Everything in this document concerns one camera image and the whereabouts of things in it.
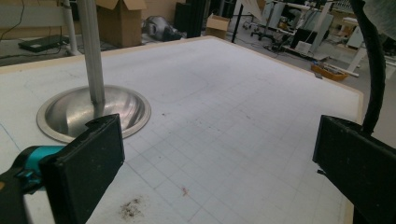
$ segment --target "white table surface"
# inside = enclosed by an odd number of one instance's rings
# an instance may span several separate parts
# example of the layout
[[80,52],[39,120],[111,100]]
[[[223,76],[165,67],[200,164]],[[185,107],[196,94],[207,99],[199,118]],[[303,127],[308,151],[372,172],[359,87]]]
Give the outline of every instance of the white table surface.
[[[358,92],[211,37],[102,60],[105,83],[143,94],[152,115],[124,139],[89,223],[343,223],[346,199],[311,158],[320,115],[357,120]],[[60,145],[36,112],[87,83],[83,57],[0,68],[0,172],[26,147]],[[136,198],[140,215],[124,218]],[[35,223],[53,222],[45,192],[26,200]]]

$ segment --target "metal bowl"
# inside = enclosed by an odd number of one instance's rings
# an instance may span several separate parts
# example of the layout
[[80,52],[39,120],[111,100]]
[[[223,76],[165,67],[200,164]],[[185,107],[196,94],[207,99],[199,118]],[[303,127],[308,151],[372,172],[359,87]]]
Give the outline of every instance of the metal bowl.
[[122,137],[139,131],[149,121],[151,107],[138,92],[122,87],[105,86],[105,102],[94,105],[88,87],[64,91],[44,103],[37,113],[43,133],[69,143],[82,134],[92,119],[120,114]]

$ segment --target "dirt speck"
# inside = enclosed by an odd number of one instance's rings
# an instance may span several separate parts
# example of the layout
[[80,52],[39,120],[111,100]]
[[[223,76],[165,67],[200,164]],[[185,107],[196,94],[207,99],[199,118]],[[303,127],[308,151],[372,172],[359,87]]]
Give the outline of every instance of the dirt speck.
[[183,197],[189,195],[189,190],[185,187],[181,188],[181,190],[183,191]]
[[136,220],[143,217],[142,210],[146,207],[144,198],[138,196],[121,206],[120,215],[125,221]]

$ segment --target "cardboard box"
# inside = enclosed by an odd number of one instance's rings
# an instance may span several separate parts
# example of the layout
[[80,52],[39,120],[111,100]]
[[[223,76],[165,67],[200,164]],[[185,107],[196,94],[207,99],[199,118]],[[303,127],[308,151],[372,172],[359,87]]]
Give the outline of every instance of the cardboard box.
[[344,80],[348,74],[344,73],[344,72],[338,72],[337,74],[332,73],[331,71],[328,71],[326,69],[324,69],[323,67],[319,66],[319,65],[311,65],[311,70],[313,72],[319,73],[321,75],[323,75],[324,77],[334,80],[334,81],[342,81]]
[[259,5],[260,12],[263,12],[265,8],[265,0],[257,0],[257,5]]
[[229,19],[220,16],[210,15],[207,18],[205,35],[213,35],[220,39],[225,39],[228,30]]
[[121,48],[142,44],[144,0],[96,0],[101,40]]

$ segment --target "vertical pole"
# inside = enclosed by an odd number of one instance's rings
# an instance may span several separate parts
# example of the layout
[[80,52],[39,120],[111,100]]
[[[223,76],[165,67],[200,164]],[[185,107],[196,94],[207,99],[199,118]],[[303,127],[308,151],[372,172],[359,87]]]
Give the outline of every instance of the vertical pole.
[[77,3],[91,101],[94,105],[99,105],[105,102],[105,85],[103,82],[96,4],[94,0],[78,0]]
[[204,19],[205,20],[210,16],[209,15],[210,2],[211,2],[211,0],[206,0],[205,11],[204,11]]
[[70,55],[79,55],[79,52],[77,50],[77,41],[73,23],[72,8],[70,7],[69,0],[64,0],[64,21],[66,22],[67,31],[69,33],[70,39],[70,49],[68,50],[68,52]]
[[201,36],[205,4],[204,0],[191,0],[191,20],[187,28],[187,38]]
[[243,10],[244,10],[244,5],[241,4],[241,7],[239,8],[239,13],[238,13],[238,19],[236,19],[235,29],[233,29],[233,40],[231,41],[232,43],[234,43],[234,41],[235,41],[236,33],[238,32],[239,21],[241,20]]
[[326,3],[326,5],[324,5],[324,8],[320,12],[317,24],[315,25],[313,31],[318,32],[318,30],[320,29],[324,19],[326,18],[327,13],[329,12],[329,9],[330,9],[331,5],[332,5],[332,2],[328,2],[328,3]]
[[224,10],[224,3],[225,3],[225,0],[220,1],[219,16],[221,16],[221,17],[222,17],[222,13]]
[[268,22],[265,24],[264,35],[267,34],[268,26],[270,25],[272,15],[274,14],[275,6],[276,6],[276,2],[273,2],[273,6],[271,7],[271,10],[270,10],[270,16],[268,17]]

